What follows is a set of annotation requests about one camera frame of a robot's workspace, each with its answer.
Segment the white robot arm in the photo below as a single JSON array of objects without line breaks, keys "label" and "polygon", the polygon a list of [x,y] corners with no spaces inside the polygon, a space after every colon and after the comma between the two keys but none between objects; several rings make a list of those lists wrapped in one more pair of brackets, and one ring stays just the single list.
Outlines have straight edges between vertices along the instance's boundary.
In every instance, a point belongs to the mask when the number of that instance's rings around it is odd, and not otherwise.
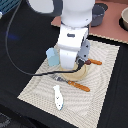
[{"label": "white robot arm", "polygon": [[88,36],[95,0],[28,0],[28,3],[38,13],[61,17],[57,42],[60,64],[64,69],[72,69],[81,44]]}]

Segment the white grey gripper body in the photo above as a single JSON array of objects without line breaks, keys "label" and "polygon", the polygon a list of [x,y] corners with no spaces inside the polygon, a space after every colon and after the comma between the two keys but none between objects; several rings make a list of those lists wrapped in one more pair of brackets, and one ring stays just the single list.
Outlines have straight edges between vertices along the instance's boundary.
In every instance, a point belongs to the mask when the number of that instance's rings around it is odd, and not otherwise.
[{"label": "white grey gripper body", "polygon": [[86,61],[90,50],[90,43],[86,40],[88,28],[60,27],[57,45],[60,49],[60,64],[64,69],[73,69],[74,63]]}]

